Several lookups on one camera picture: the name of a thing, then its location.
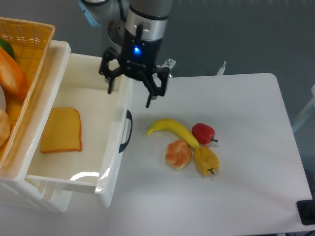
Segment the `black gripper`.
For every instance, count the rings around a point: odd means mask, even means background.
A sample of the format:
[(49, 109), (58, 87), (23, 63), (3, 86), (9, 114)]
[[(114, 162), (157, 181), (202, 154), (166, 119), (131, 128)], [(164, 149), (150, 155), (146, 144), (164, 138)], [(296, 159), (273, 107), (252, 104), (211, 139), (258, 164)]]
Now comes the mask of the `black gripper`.
[(115, 79), (120, 75), (141, 81), (149, 91), (146, 108), (156, 96), (164, 96), (170, 69), (157, 68), (156, 57), (162, 40), (147, 41), (137, 39), (131, 34), (125, 35), (121, 52), (118, 54), (108, 47), (102, 56), (99, 74), (105, 77), (108, 94), (114, 89)]

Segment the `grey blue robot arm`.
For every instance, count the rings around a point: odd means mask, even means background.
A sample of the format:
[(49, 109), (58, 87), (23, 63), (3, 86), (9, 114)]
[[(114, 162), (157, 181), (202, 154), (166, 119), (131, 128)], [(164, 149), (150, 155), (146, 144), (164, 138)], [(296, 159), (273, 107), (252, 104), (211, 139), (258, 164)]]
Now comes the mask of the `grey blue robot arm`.
[(151, 100), (164, 96), (175, 60), (156, 64), (169, 19), (170, 0), (80, 0), (81, 10), (91, 26), (107, 23), (107, 33), (115, 47), (108, 47), (102, 56), (99, 73), (109, 85), (125, 75), (141, 81)]

